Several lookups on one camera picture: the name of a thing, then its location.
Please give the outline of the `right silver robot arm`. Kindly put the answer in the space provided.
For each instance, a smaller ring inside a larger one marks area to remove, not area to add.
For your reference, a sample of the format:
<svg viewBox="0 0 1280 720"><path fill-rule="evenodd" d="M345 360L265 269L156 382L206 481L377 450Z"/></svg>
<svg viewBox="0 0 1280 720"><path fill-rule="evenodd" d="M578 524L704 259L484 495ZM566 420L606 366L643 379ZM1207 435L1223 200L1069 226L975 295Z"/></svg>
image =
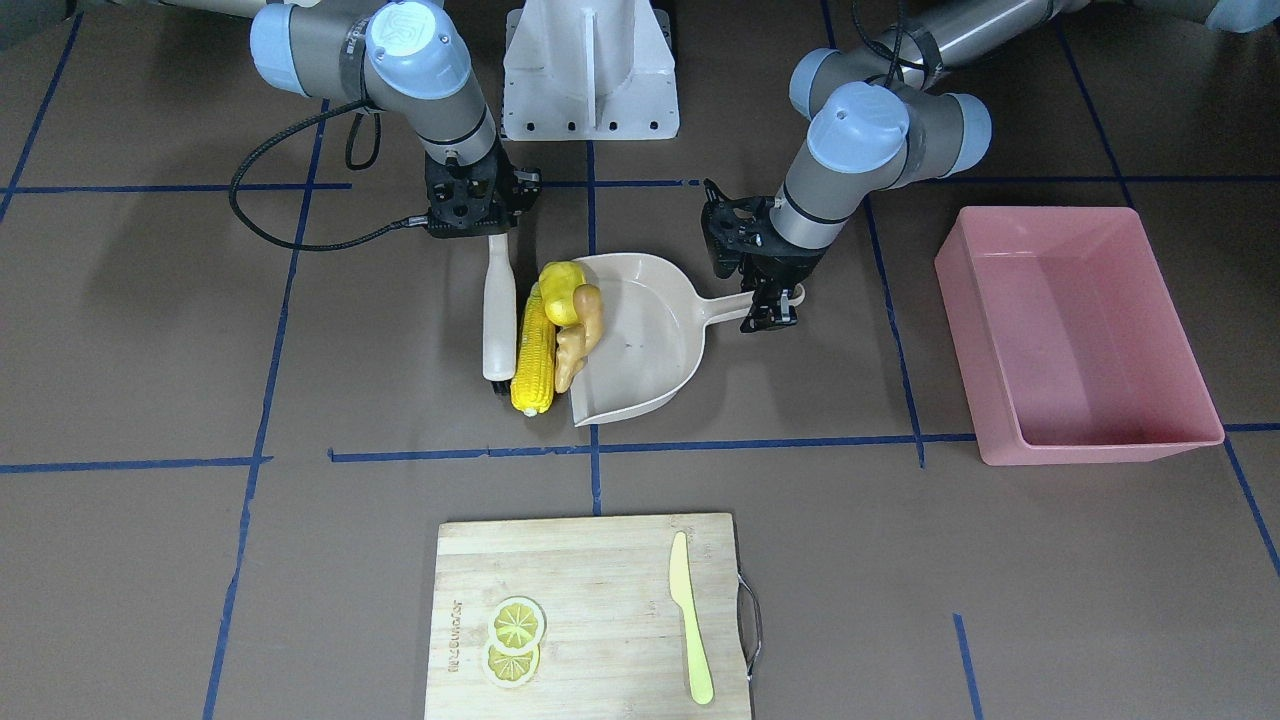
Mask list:
<svg viewBox="0 0 1280 720"><path fill-rule="evenodd" d="M200 1L251 19L250 49L273 87L333 101L329 117L397 113L425 150L429 209L393 223L442 240L503 238L538 200L541 177L513 167L439 1Z"/></svg>

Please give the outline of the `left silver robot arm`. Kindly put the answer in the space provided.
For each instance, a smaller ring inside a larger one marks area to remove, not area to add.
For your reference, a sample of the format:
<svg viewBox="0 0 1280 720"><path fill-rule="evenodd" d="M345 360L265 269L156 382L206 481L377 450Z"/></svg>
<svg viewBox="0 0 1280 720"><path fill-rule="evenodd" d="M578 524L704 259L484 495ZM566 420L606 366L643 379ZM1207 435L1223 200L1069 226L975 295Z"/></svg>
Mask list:
<svg viewBox="0 0 1280 720"><path fill-rule="evenodd" d="M745 334L797 323L803 283L870 193L943 181L989 151L989 109L969 94L937 94L946 77L982 63L1021 35L1079 12L1079 1L946 1L860 33L847 51L818 47L788 85L806 122L776 192L732 199L704 179L701 232L719 278L739 277L731 318ZM1100 142L1120 184L1132 152L1174 154L1183 165L1229 143L1262 149L1277 128L1277 53L1249 55L1247 38L1277 32L1275 1L1111 1L1100 18L1100 47L1120 56L1078 83L1128 91L1126 120Z"/></svg>

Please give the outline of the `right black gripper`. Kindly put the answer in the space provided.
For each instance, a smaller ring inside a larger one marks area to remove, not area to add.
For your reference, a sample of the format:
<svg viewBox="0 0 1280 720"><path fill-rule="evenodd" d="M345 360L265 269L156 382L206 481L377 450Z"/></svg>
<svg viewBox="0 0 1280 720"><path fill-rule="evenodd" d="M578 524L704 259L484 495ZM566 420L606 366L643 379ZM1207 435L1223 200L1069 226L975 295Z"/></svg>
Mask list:
<svg viewBox="0 0 1280 720"><path fill-rule="evenodd" d="M424 179L430 202L426 232L439 240L509 232L543 187L541 172L512 167L499 142L465 167L426 156Z"/></svg>

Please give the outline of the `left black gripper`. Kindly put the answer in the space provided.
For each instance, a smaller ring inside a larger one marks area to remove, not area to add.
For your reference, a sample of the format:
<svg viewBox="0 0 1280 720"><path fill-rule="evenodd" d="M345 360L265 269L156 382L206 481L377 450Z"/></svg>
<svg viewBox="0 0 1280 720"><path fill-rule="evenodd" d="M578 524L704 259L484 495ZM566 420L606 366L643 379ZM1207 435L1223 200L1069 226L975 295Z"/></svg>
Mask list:
<svg viewBox="0 0 1280 720"><path fill-rule="evenodd" d="M701 187L707 201L700 224L712 270L721 279L740 274L741 291L750 295L740 331L750 334L796 325L800 283L826 251L791 243L774 228L773 197L730 199L712 179L704 179Z"/></svg>

